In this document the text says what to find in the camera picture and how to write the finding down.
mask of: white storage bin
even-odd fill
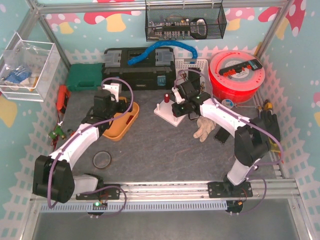
[[[9,83],[5,78],[12,69],[6,63],[0,72],[0,91],[10,100],[43,102],[60,61],[56,45],[51,42],[27,41],[20,38],[12,51],[14,59],[17,58],[19,62],[35,70],[34,74],[38,79],[30,78],[31,81],[24,85]]]

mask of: red tool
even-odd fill
[[[70,98],[70,91],[67,89],[67,86],[60,85],[59,91],[58,91],[58,98],[56,101],[56,109],[60,113],[65,114],[69,98]]]

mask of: black glove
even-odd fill
[[[281,140],[280,137],[280,128],[278,124],[278,118],[276,114],[271,114],[271,111],[262,111],[261,114],[261,119],[264,122],[264,125],[266,127],[266,130],[268,133],[270,133],[272,136],[274,136],[279,142]]]

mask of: gray floor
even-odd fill
[[[166,91],[135,91],[134,101],[140,112],[137,120],[121,141],[100,137],[80,157],[73,168],[75,175],[92,173],[108,182],[144,181],[220,181],[234,163],[234,139],[224,145],[214,140],[218,127],[201,143],[193,138],[198,130],[196,121],[185,118],[174,127],[154,114],[157,103]],[[72,92],[64,116],[63,129],[76,130],[93,105],[94,91]],[[254,118],[254,108],[236,108],[236,112]],[[99,151],[107,151],[112,164],[104,170],[93,166],[92,159]],[[267,154],[261,161],[270,161]],[[253,176],[274,179],[272,166],[259,168]]]
[[[257,201],[248,200],[244,209]],[[33,240],[298,240],[288,201],[265,200],[254,212],[131,212],[112,218],[40,213]]]

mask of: round red container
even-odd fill
[[[212,93],[218,99],[230,99],[234,103],[243,103],[251,99],[265,79],[265,70],[245,69],[241,73],[228,77],[219,74],[219,70],[252,60],[254,56],[242,51],[222,51],[216,54],[209,66]]]

